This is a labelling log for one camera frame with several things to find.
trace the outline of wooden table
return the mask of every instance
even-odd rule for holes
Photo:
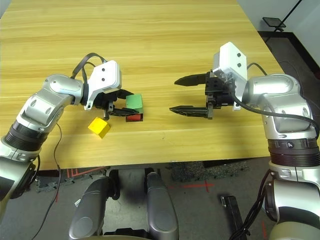
[[[169,111],[205,105],[204,85],[174,81],[209,71],[226,42],[246,54],[248,63],[260,63],[269,74],[282,72],[236,0],[12,0],[0,24],[1,136],[46,76],[69,76],[90,52],[117,61],[122,87],[142,94],[143,122],[111,117],[102,140],[88,130],[102,110],[67,106],[59,121],[61,168],[269,155],[260,115],[224,107],[208,120]],[[254,66],[248,72],[253,75],[261,75]],[[42,146],[41,169],[56,167],[58,139],[56,127]]]

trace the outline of yellow cube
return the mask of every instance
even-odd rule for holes
[[[88,126],[88,129],[90,129],[95,134],[99,135],[101,139],[104,138],[104,136],[107,134],[107,132],[110,129],[110,125],[101,119],[100,117],[96,117]]]

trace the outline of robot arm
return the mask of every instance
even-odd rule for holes
[[[24,104],[7,135],[0,140],[0,222],[9,199],[23,194],[35,175],[33,161],[67,105],[84,105],[89,111],[93,106],[109,115],[129,116],[133,109],[114,108],[117,98],[132,93],[121,89],[119,65],[111,60],[96,66],[90,78],[80,80],[53,74]]]
[[[299,82],[286,74],[252,77],[247,81],[246,57],[228,42],[214,55],[211,72],[183,77],[175,84],[205,84],[206,95],[206,107],[170,108],[175,113],[212,119],[213,109],[233,105],[234,110],[243,107],[263,114],[273,180],[264,187],[261,205],[270,219],[277,222],[270,239],[318,239],[319,127],[312,120],[308,103],[300,95]]]

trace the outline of green block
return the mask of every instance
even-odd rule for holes
[[[125,103],[128,109],[134,109],[138,111],[140,114],[144,113],[141,94],[133,94],[126,96]]]

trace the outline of wall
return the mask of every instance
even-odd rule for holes
[[[273,31],[262,17],[280,18],[289,13],[298,0],[237,0],[258,31]],[[284,23],[285,32],[293,32],[320,66],[320,0],[303,0]]]
[[[284,19],[298,0],[237,0],[245,14],[258,31],[273,31],[262,17]],[[319,0],[303,0],[285,21],[285,32],[294,32],[295,28],[320,4]]]
[[[10,3],[11,0],[0,0],[0,18],[2,17]]]
[[[294,29],[293,33],[320,66],[320,3]]]

